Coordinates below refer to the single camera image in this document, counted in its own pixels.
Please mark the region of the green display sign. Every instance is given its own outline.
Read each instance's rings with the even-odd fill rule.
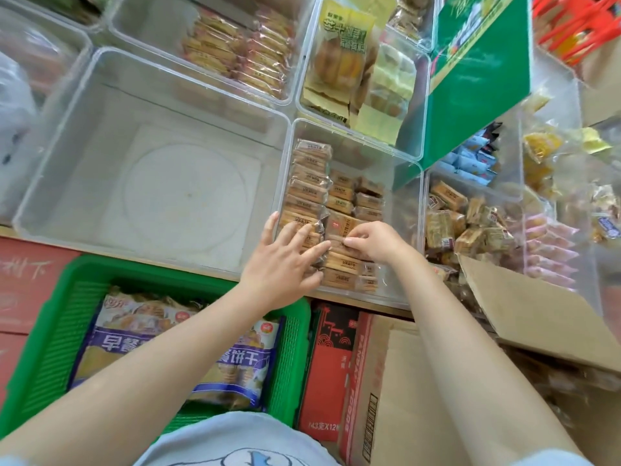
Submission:
[[[423,169],[530,92],[529,0],[447,0],[432,55]]]

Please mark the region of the left hand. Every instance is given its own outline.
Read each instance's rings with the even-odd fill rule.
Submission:
[[[319,287],[322,272],[305,279],[302,277],[309,266],[330,249],[330,241],[326,240],[300,254],[312,226],[307,224],[298,230],[294,222],[284,226],[272,242],[277,221],[278,213],[275,212],[265,223],[261,242],[246,264],[237,286],[239,291],[244,291],[260,304],[264,313],[290,305]]]

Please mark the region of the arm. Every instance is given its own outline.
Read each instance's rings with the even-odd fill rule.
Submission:
[[[214,304],[103,369],[0,442],[0,457],[36,466],[132,464],[177,413],[192,389],[252,324],[315,289],[322,274],[302,280],[330,247],[300,255],[310,232],[284,227],[274,243],[278,213],[240,283]]]
[[[390,264],[419,326],[440,393],[473,464],[499,466],[538,450],[580,454],[516,366],[436,276],[424,256],[382,222],[345,244]]]

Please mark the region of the green basket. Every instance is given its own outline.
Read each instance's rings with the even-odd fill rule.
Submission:
[[[124,291],[165,294],[178,301],[214,301],[237,283],[116,258],[84,255],[67,265],[30,333],[7,385],[0,438],[65,394],[89,323],[111,284]],[[263,399],[267,413],[292,426],[309,348],[311,309],[305,298],[270,315],[286,316],[278,356]],[[201,403],[184,405],[163,433],[225,412]]]

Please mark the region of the hand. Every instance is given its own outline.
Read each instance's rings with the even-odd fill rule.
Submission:
[[[302,279],[304,272],[330,249],[330,241],[326,240],[300,255],[312,226],[307,224],[298,230],[294,222],[284,226],[272,242],[277,220],[278,213],[275,212],[265,223],[261,242],[246,264],[238,285],[239,290],[249,294],[255,304],[265,306],[264,314],[290,305],[316,289],[323,273],[317,272]]]
[[[411,247],[385,222],[365,222],[352,229],[343,241],[347,247],[360,250],[373,261],[392,265],[404,249]]]

